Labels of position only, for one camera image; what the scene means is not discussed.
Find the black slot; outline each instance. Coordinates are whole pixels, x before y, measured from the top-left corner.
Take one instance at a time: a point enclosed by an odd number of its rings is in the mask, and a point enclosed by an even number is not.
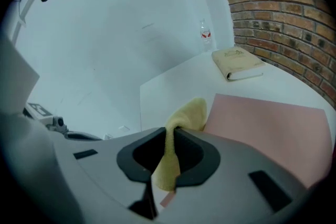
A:
[[[67,134],[65,135],[65,138],[67,139],[73,139],[73,140],[90,140],[90,141],[98,141],[101,139],[98,138],[93,138],[93,137],[88,137],[82,134]]]
[[[87,151],[74,153],[74,156],[75,156],[75,159],[83,159],[83,158],[92,156],[94,154],[98,154],[98,152],[95,150],[87,150]]]
[[[292,199],[264,172],[248,174],[274,212],[289,205]]]
[[[154,219],[157,217],[158,213],[155,207],[153,192],[152,192],[152,183],[149,181],[146,183],[146,188],[141,200],[134,202],[130,207],[134,213],[139,214],[140,216],[146,217],[148,219]]]

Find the white panel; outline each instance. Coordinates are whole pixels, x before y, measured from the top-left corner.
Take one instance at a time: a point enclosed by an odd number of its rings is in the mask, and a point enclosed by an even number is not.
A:
[[[142,128],[163,125],[172,113],[194,97],[206,100],[209,115],[217,93],[323,109],[332,146],[335,144],[336,111],[308,85],[269,64],[261,77],[227,82],[213,62],[211,52],[198,55],[141,85]]]
[[[22,113],[39,76],[0,34],[0,112]]]

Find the white wall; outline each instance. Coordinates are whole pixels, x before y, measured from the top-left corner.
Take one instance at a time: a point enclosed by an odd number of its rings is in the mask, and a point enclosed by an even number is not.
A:
[[[202,18],[206,0],[35,0],[16,43],[40,75],[29,100],[71,130],[137,132],[140,85],[200,53]]]
[[[205,0],[213,24],[217,49],[234,45],[233,22],[228,0]]]

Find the black rectangular slot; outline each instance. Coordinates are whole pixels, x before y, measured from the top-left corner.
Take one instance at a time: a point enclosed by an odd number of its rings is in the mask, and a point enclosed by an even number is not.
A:
[[[85,158],[85,157],[92,156],[94,154],[98,154],[98,152],[95,151],[95,150],[87,150],[87,151],[74,153],[74,156],[75,156],[75,159],[82,159],[82,158]]]
[[[248,174],[274,212],[289,205],[292,199],[264,172]]]

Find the brick wall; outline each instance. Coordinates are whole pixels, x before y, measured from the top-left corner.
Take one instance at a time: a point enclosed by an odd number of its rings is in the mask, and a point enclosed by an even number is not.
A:
[[[228,0],[235,44],[336,107],[335,22],[324,0]]]

